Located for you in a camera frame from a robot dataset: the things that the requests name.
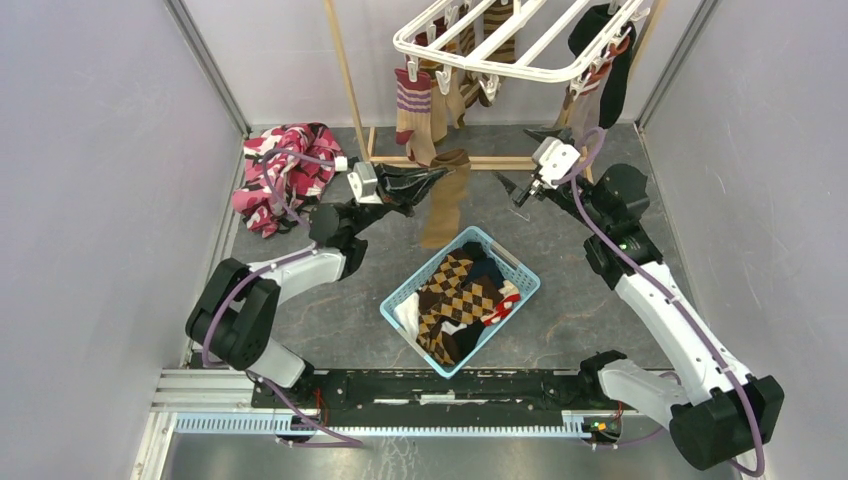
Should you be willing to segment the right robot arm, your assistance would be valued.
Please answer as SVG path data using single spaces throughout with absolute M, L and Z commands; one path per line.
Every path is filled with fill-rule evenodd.
M 591 231 L 585 241 L 593 272 L 648 328 L 672 363 L 669 376 L 639 367 L 610 350 L 585 360 L 577 382 L 591 408 L 618 401 L 667 431 L 694 468 L 728 463 L 745 476 L 766 470 L 771 440 L 785 394 L 771 376 L 759 377 L 711 332 L 686 299 L 664 258 L 643 228 L 650 200 L 647 178 L 627 164 L 586 177 L 606 133 L 590 129 L 574 140 L 565 129 L 532 129 L 537 143 L 528 185 L 504 187 L 516 206 L 548 200 Z

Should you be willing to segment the white clip hanger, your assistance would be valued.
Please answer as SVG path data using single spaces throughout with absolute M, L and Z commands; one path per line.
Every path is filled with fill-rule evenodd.
M 574 26 L 578 17 L 589 8 L 588 1 L 572 1 L 566 7 L 560 8 L 551 17 L 548 28 L 531 43 L 524 52 L 512 62 L 496 61 L 492 58 L 496 50 L 506 41 L 516 37 L 531 19 L 543 10 L 547 4 L 540 1 L 511 1 L 511 14 L 505 22 L 497 27 L 484 39 L 477 43 L 474 49 L 467 53 L 453 54 L 443 51 L 454 36 L 471 26 L 481 26 L 484 13 L 495 3 L 493 1 L 467 1 L 468 10 L 459 16 L 459 4 L 454 1 L 436 1 L 423 12 L 402 26 L 393 36 L 394 48 L 407 58 L 407 69 L 414 78 L 419 68 L 419 60 L 427 59 L 444 65 L 444 74 L 438 74 L 438 81 L 443 93 L 448 93 L 448 85 L 452 69 L 470 72 L 476 76 L 489 99 L 497 96 L 500 81 L 504 78 L 525 80 L 543 84 L 566 83 L 574 93 L 582 89 L 581 81 L 588 76 L 588 68 L 599 58 L 608 55 L 611 45 L 618 45 L 626 36 L 622 27 L 632 22 L 634 26 L 652 14 L 652 8 L 644 1 L 611 1 L 608 13 L 611 19 L 601 29 L 597 36 L 571 63 L 557 68 L 535 67 L 533 62 L 546 50 L 554 40 L 569 26 Z M 447 30 L 435 36 L 433 22 L 439 17 L 445 17 Z M 415 43 L 416 35 L 427 32 L 429 45 L 420 46 Z

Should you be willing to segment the navy blue sock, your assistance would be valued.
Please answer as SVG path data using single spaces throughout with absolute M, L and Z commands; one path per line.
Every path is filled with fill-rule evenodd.
M 472 265 L 463 281 L 463 285 L 467 285 L 476 280 L 487 277 L 498 289 L 504 285 L 505 278 L 501 273 L 498 264 L 493 258 L 478 259 Z

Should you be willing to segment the pink camouflage cloth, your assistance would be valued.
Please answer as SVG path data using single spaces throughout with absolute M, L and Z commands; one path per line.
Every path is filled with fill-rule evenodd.
M 347 161 L 323 123 L 284 124 L 243 144 L 245 183 L 231 197 L 247 229 L 268 238 L 287 233 L 319 203 Z

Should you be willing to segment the light blue laundry basket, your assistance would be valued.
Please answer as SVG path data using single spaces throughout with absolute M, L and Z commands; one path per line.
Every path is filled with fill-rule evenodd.
M 408 297 L 413 292 L 419 294 L 419 289 L 433 275 L 440 261 L 452 250 L 457 248 L 468 248 L 476 244 L 490 258 L 496 260 L 498 267 L 503 274 L 505 280 L 516 285 L 521 294 L 521 301 L 518 302 L 511 314 L 495 325 L 488 326 L 483 332 L 477 347 L 472 353 L 461 363 L 453 368 L 446 369 L 437 364 L 427 352 L 425 352 L 417 343 L 416 339 L 411 340 L 405 335 L 404 330 L 399 325 L 394 315 L 394 308 Z M 519 260 L 512 256 L 500 244 L 498 244 L 490 235 L 485 233 L 478 227 L 468 227 L 459 233 L 447 246 L 443 247 L 437 254 L 433 255 L 413 273 L 407 280 L 404 281 L 394 292 L 385 298 L 380 305 L 380 313 L 389 325 L 405 340 L 416 354 L 421 357 L 432 369 L 445 379 L 452 378 L 463 367 L 465 367 L 471 358 L 477 354 L 484 345 L 514 316 L 518 310 L 526 304 L 527 300 L 532 298 L 536 291 L 541 286 L 541 280 L 527 266 L 523 265 Z

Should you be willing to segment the white cloth in basket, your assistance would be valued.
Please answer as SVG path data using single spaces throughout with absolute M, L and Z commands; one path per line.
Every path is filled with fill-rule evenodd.
M 419 334 L 419 294 L 413 292 L 394 308 L 394 315 L 405 335 L 415 340 Z

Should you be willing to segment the brown yellow checked sock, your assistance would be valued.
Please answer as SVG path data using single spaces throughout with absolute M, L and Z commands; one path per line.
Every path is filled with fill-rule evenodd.
M 488 328 L 482 318 L 503 298 L 487 277 L 463 285 L 471 265 L 485 258 L 490 257 L 476 244 L 454 249 L 419 289 L 416 343 L 446 369 L 464 361 L 477 347 Z

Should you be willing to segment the red santa sock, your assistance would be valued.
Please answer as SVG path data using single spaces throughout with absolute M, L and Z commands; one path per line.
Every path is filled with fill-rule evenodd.
M 482 318 L 485 326 L 495 325 L 507 318 L 511 314 L 513 307 L 522 299 L 518 287 L 507 280 L 504 281 L 503 287 L 499 289 L 499 293 L 503 296 L 501 301 L 489 315 Z

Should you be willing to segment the red purple striped sock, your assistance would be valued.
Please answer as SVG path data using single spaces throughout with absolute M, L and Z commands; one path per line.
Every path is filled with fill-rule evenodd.
M 432 86 L 424 72 L 411 78 L 407 69 L 396 68 L 395 143 L 403 146 L 414 163 L 428 166 L 436 156 L 431 133 Z

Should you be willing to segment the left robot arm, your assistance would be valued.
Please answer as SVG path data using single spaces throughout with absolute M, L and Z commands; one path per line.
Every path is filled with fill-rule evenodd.
M 359 233 L 391 212 L 406 217 L 448 173 L 445 167 L 401 168 L 359 162 L 348 172 L 353 197 L 321 203 L 308 218 L 310 245 L 263 262 L 222 260 L 188 316 L 185 333 L 204 366 L 216 360 L 276 385 L 290 407 L 314 394 L 312 365 L 273 340 L 277 309 L 314 287 L 341 281 L 361 266 L 368 243 Z

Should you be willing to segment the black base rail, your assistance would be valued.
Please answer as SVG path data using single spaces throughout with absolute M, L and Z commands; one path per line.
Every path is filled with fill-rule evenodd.
M 426 369 L 317 371 L 286 396 L 297 407 L 326 408 L 328 427 L 535 427 L 562 413 L 631 413 L 590 389 L 576 371 L 463 369 L 444 378 Z

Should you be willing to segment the black sock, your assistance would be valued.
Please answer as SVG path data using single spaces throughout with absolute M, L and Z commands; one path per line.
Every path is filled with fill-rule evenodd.
M 568 37 L 569 50 L 577 56 L 611 19 L 608 4 L 590 7 L 578 20 Z M 634 57 L 637 31 L 632 22 L 622 27 L 626 36 L 610 50 L 600 67 L 591 67 L 591 77 L 579 96 L 567 93 L 563 103 L 565 125 L 575 137 L 593 127 L 610 129 L 622 113 L 626 100 L 628 77 Z

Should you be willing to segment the tan ribbed sock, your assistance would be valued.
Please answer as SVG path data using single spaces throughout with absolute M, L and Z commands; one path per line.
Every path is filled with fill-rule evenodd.
M 447 171 L 430 191 L 430 212 L 420 236 L 422 248 L 436 249 L 449 244 L 458 233 L 460 203 L 467 196 L 471 162 L 466 150 L 453 149 L 437 155 L 430 166 Z
M 562 106 L 559 110 L 559 114 L 557 119 L 553 123 L 552 127 L 556 129 L 566 128 L 569 122 L 569 117 L 571 115 L 573 104 L 574 104 L 574 91 L 572 89 L 568 89 L 566 91 L 566 95 L 563 99 Z

